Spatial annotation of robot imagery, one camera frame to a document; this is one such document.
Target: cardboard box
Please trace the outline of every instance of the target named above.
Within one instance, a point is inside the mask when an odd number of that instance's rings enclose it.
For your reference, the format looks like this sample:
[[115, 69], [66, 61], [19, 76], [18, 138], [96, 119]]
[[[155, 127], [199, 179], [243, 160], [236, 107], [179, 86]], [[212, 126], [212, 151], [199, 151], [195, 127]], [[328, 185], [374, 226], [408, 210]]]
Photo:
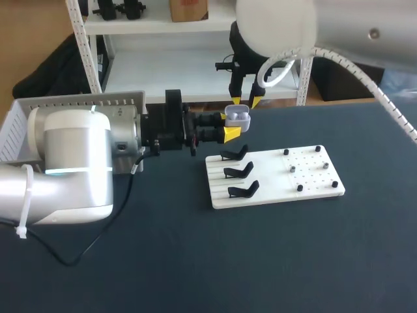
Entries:
[[209, 18], [208, 0], [169, 0], [173, 22], [192, 22]]

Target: dark blue table surface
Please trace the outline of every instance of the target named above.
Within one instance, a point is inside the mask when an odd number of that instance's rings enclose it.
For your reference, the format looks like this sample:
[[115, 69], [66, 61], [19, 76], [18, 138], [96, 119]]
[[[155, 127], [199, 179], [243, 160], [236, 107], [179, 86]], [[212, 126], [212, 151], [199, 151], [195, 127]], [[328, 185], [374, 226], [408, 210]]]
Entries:
[[[346, 194], [216, 211], [204, 159], [225, 147], [164, 152], [75, 268], [0, 229], [0, 312], [417, 311], [417, 147], [378, 104], [255, 110], [243, 143], [322, 144]], [[71, 258], [102, 224], [36, 230]]]

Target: plastic basket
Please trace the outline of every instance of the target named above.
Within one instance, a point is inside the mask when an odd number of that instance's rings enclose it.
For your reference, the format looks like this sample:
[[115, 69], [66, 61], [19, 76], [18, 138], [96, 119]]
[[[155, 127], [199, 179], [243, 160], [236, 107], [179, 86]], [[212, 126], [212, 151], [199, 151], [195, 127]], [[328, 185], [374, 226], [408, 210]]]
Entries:
[[[139, 113], [146, 113], [145, 93], [100, 93], [59, 97], [17, 99], [12, 103], [0, 131], [0, 161], [15, 166], [30, 164], [35, 171], [44, 171], [44, 161], [31, 155], [27, 144], [27, 118], [35, 108], [48, 106], [125, 106], [135, 105]], [[114, 173], [130, 173], [135, 160], [116, 158]]]

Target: wooden floor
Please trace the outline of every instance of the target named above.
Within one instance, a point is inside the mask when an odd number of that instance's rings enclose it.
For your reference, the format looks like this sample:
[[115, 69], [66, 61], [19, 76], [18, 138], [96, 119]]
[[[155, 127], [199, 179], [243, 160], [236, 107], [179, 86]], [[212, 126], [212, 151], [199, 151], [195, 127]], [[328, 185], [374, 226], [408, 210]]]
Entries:
[[[32, 73], [72, 32], [65, 0], [0, 0], [0, 121], [12, 103], [12, 88]], [[307, 105], [338, 104], [323, 102], [311, 84]], [[294, 106], [295, 99], [269, 100], [260, 108]], [[200, 106], [213, 110], [223, 104]]]

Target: white pegboard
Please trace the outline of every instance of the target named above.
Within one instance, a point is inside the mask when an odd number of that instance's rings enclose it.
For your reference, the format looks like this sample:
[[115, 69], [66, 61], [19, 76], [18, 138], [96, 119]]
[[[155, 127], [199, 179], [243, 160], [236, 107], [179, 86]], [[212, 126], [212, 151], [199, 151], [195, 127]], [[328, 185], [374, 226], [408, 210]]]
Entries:
[[[345, 187], [333, 166], [326, 149], [316, 152], [316, 146], [247, 153], [241, 161], [224, 160], [220, 155], [208, 156], [206, 167], [213, 208], [244, 207], [286, 201], [308, 200], [342, 196]], [[245, 179], [225, 178], [225, 168], [243, 170], [248, 162], [253, 162], [253, 170]], [[252, 198], [230, 198], [227, 189], [238, 187], [247, 189], [258, 180], [259, 189]], [[297, 191], [302, 185], [303, 191]]]

